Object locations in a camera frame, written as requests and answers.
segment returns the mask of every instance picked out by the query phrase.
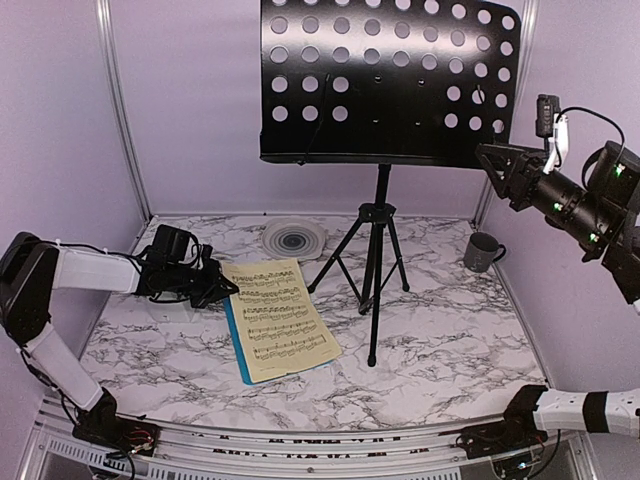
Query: white marble pattern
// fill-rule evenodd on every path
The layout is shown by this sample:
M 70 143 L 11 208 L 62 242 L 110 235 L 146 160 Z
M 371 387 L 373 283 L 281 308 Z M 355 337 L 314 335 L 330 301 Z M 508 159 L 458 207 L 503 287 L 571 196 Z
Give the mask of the white marble pattern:
M 267 260 L 261 216 L 154 219 L 193 232 L 216 257 Z M 329 233 L 315 277 L 353 221 L 315 217 Z M 367 366 L 371 316 L 336 265 L 312 295 L 344 354 L 330 365 L 256 386 L 240 379 L 221 306 L 190 322 L 149 314 L 148 302 L 112 296 L 83 365 L 118 399 L 119 410 L 151 419 L 261 430 L 362 430 L 426 425 L 501 413 L 511 397 L 543 375 L 506 293 L 493 272 L 465 270 L 467 222 L 396 218 L 411 292 L 394 273 L 382 295 L 378 365 Z M 344 260 L 361 283 L 369 227 Z M 393 264 L 386 237 L 385 262 Z

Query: music stand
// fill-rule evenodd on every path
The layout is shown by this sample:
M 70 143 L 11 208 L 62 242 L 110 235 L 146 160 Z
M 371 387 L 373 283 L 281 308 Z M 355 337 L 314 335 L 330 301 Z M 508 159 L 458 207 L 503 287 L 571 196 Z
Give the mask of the music stand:
M 373 306 L 368 363 L 376 363 L 380 293 L 395 271 L 409 290 L 387 203 L 392 165 L 480 168 L 479 143 L 509 141 L 520 19 L 477 0 L 261 0 L 262 133 L 271 163 L 374 163 L 375 203 L 309 286 L 338 263 Z M 372 224 L 362 292 L 340 254 Z M 396 263 L 382 281 L 389 227 Z

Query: sheet music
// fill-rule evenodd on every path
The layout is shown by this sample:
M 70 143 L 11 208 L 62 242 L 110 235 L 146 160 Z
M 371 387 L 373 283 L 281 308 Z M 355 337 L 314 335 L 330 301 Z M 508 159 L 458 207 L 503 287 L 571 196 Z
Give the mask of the sheet music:
M 342 353 L 311 303 L 297 260 L 223 264 L 222 270 L 240 288 L 231 306 L 254 383 L 308 370 Z

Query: mug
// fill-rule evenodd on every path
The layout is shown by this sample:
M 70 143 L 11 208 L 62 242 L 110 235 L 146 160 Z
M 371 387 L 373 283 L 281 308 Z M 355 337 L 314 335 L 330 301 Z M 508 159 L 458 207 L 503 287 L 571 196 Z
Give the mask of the mug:
M 506 254 L 507 248 L 498 243 L 498 240 L 488 233 L 477 232 L 469 239 L 463 262 L 472 272 L 484 273 L 492 263 L 502 260 Z

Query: wall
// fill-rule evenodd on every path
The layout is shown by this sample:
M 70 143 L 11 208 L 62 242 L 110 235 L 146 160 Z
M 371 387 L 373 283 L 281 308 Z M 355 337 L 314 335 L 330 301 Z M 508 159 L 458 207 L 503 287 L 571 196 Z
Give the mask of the wall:
M 524 0 L 505 2 L 522 9 Z M 376 167 L 259 159 L 260 2 L 112 1 L 133 139 L 156 213 L 355 213 Z M 399 213 L 472 217 L 477 171 L 396 167 Z
M 633 0 L 544 2 L 534 41 L 531 73 L 512 142 L 540 145 L 534 134 L 535 101 L 554 93 L 562 105 L 591 107 L 615 119 L 628 147 L 640 152 L 640 8 Z M 581 113 L 570 114 L 571 153 L 563 173 L 579 181 L 583 161 L 615 131 Z M 536 211 L 515 214 L 493 201 L 485 230 L 506 243 L 503 266 L 536 346 L 558 388 L 626 390 L 640 386 L 640 318 L 611 275 L 566 234 L 548 227 Z M 640 478 L 637 440 L 594 436 L 605 478 Z
M 91 2 L 0 2 L 0 251 L 20 230 L 128 249 L 142 226 L 125 169 Z M 79 352 L 104 295 L 54 293 Z M 14 478 L 42 389 L 0 335 L 0 449 Z

